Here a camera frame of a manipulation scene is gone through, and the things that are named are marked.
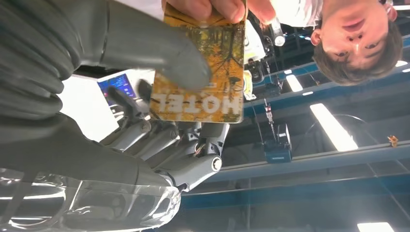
robotic hand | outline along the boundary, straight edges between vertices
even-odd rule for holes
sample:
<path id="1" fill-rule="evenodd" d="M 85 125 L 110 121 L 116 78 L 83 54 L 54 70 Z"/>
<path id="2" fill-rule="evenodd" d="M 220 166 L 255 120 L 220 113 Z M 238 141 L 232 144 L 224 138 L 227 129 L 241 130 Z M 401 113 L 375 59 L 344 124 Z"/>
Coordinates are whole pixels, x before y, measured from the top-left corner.
<path id="1" fill-rule="evenodd" d="M 228 125 L 210 125 L 218 133 L 188 127 L 175 146 L 179 134 L 171 132 L 180 127 L 148 121 L 131 107 L 121 133 L 104 146 L 59 113 L 62 80 L 80 65 L 156 69 L 183 88 L 205 87 L 211 71 L 183 33 L 113 0 L 4 0 L 0 27 L 1 230 L 158 227 L 178 211 L 181 190 L 219 170 Z M 161 131 L 150 129 L 158 126 L 168 130 L 153 142 Z M 144 152 L 126 155 L 140 141 Z M 147 164 L 165 151 L 167 159 Z"/>

man's eye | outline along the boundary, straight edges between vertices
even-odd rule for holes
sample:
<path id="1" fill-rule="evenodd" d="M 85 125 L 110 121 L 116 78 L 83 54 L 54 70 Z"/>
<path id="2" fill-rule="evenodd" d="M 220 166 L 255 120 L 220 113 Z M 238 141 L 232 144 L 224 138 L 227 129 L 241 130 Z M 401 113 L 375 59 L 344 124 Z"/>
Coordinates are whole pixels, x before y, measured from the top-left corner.
<path id="1" fill-rule="evenodd" d="M 347 52 L 341 52 L 341 53 L 336 53 L 336 56 L 344 57 L 346 54 L 347 54 Z"/>
<path id="2" fill-rule="evenodd" d="M 374 43 L 374 44 L 371 44 L 371 45 L 369 45 L 369 46 L 366 46 L 366 49 L 372 49 L 372 48 L 375 48 L 377 45 L 379 45 L 379 42 Z"/>

white wall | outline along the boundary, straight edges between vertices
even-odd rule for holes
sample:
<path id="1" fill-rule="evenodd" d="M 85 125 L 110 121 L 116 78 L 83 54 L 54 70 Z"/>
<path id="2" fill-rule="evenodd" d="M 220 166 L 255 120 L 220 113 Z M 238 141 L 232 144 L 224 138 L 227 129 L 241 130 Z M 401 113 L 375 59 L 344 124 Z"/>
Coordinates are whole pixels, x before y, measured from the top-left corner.
<path id="1" fill-rule="evenodd" d="M 149 83 L 154 81 L 154 71 L 128 70 L 125 73 L 134 90 L 140 79 Z M 87 138 L 100 141 L 118 128 L 97 79 L 73 75 L 63 83 L 64 91 L 59 94 L 63 102 L 61 112 L 73 118 Z"/>
<path id="2" fill-rule="evenodd" d="M 163 20 L 161 0 L 116 0 L 132 8 L 145 12 L 159 20 Z"/>

human hand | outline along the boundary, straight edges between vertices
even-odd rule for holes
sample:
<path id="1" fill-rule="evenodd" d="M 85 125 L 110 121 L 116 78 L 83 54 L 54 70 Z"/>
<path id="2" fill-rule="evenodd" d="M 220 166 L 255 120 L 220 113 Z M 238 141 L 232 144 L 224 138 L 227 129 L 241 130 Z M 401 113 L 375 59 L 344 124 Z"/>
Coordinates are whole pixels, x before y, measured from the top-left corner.
<path id="1" fill-rule="evenodd" d="M 225 18 L 232 23 L 238 23 L 243 19 L 247 9 L 242 0 L 167 0 L 181 12 L 190 15 L 197 20 L 206 20 L 214 6 Z M 258 19 L 269 24 L 276 16 L 270 0 L 248 0 L 248 8 Z"/>

